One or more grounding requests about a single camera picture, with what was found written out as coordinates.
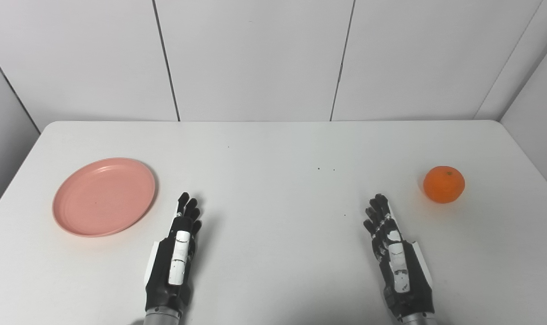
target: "pink plate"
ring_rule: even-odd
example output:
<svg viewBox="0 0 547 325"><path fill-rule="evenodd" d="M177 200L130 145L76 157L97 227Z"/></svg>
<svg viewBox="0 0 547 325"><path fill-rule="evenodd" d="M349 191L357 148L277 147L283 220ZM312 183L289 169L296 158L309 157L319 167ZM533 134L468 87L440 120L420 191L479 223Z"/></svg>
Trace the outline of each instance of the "pink plate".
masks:
<svg viewBox="0 0 547 325"><path fill-rule="evenodd" d="M55 194L53 216L61 228L84 237L115 234L147 211L155 179L137 160L109 158L69 176Z"/></svg>

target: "orange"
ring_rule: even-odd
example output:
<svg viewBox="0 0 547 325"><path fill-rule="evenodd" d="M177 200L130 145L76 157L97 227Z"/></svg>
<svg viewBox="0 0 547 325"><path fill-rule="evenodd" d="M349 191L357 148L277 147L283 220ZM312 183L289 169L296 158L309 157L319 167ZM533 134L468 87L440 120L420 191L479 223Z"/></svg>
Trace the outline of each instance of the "orange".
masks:
<svg viewBox="0 0 547 325"><path fill-rule="evenodd" d="M434 202L449 203L455 201L464 191L464 177L450 166L437 166L424 178L424 192Z"/></svg>

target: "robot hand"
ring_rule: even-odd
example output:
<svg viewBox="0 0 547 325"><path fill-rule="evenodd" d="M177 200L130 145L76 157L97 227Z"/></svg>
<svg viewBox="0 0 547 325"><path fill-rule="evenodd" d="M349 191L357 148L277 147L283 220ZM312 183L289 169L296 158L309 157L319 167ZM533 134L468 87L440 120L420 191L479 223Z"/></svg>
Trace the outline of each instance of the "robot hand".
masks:
<svg viewBox="0 0 547 325"><path fill-rule="evenodd" d="M153 245L145 274L144 325L177 325L183 308L189 305L191 289L187 284L195 254L195 235L201 228L197 200L189 194L179 197L173 224L167 237Z"/></svg>
<svg viewBox="0 0 547 325"><path fill-rule="evenodd" d="M417 243L402 238L385 196L377 194L366 209L364 227L385 280L384 298L404 325L436 325L430 272Z"/></svg>

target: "table surface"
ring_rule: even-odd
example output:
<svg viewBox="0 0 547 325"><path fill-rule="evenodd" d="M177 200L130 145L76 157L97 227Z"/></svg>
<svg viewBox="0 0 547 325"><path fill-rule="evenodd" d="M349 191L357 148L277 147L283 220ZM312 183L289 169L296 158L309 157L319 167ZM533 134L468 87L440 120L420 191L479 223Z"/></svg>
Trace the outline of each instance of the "table surface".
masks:
<svg viewBox="0 0 547 325"><path fill-rule="evenodd" d="M55 191L107 157L152 169L152 208L119 234L64 232ZM422 193L435 165L463 173L457 201ZM547 183L493 121L53 123L0 201L0 324L138 323L183 191L204 221L188 325L390 324L362 226L376 193L422 247L441 325L547 324Z"/></svg>

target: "white wall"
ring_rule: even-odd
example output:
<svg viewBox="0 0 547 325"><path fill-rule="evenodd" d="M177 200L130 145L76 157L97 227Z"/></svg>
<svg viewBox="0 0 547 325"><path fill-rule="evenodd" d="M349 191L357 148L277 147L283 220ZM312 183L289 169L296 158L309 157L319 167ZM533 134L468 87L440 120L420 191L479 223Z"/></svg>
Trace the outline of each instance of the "white wall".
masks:
<svg viewBox="0 0 547 325"><path fill-rule="evenodd" d="M155 1L183 120L497 119L547 44L547 0ZM41 129L176 119L152 0L0 0L0 65Z"/></svg>
<svg viewBox="0 0 547 325"><path fill-rule="evenodd" d="M38 136L0 72L0 198Z"/></svg>
<svg viewBox="0 0 547 325"><path fill-rule="evenodd" d="M547 54L501 123L547 180Z"/></svg>
<svg viewBox="0 0 547 325"><path fill-rule="evenodd" d="M0 66L41 130L176 120L151 0L0 0Z"/></svg>
<svg viewBox="0 0 547 325"><path fill-rule="evenodd" d="M329 120L352 0L157 3L182 120Z"/></svg>
<svg viewBox="0 0 547 325"><path fill-rule="evenodd" d="M357 0L334 120L497 119L546 43L547 0Z"/></svg>

